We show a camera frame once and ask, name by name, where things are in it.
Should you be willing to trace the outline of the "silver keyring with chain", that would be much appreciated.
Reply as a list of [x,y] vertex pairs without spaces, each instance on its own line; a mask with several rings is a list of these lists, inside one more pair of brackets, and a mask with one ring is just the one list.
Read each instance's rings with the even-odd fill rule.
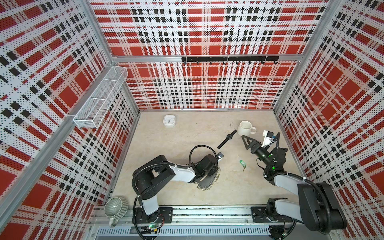
[[215,170],[215,172],[211,176],[206,176],[199,182],[197,182],[197,189],[202,190],[202,191],[209,191],[213,184],[217,182],[217,180],[220,177],[220,168]]

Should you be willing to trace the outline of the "green tagged key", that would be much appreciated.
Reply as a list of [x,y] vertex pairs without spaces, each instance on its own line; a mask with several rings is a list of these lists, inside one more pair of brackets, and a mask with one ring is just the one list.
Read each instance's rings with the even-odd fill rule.
[[246,167],[247,167],[247,164],[243,161],[243,160],[240,160],[240,164],[242,165],[243,167],[243,171],[245,171]]

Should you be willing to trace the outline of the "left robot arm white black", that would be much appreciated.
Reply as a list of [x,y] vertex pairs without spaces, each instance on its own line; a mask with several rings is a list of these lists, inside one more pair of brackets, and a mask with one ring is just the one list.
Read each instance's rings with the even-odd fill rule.
[[[212,154],[194,163],[192,155],[197,148],[207,148]],[[159,207],[157,194],[172,181],[196,184],[202,191],[210,190],[220,176],[219,162],[223,157],[223,153],[217,153],[207,145],[197,145],[191,149],[187,165],[169,162],[164,155],[160,155],[136,169],[133,173],[132,187],[137,195],[135,201],[140,206],[134,207],[132,222],[171,223],[173,208]]]

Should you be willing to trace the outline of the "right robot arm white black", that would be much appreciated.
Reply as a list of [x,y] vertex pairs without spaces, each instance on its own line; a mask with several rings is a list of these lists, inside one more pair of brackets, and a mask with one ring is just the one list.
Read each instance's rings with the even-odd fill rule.
[[286,198],[269,199],[264,213],[269,221],[276,222],[279,217],[288,217],[304,224],[310,231],[324,235],[332,230],[347,228],[347,218],[329,184],[314,183],[284,170],[287,148],[276,146],[269,150],[269,144],[263,145],[245,135],[242,140],[246,150],[265,164],[262,168],[264,179],[298,197],[296,203]]

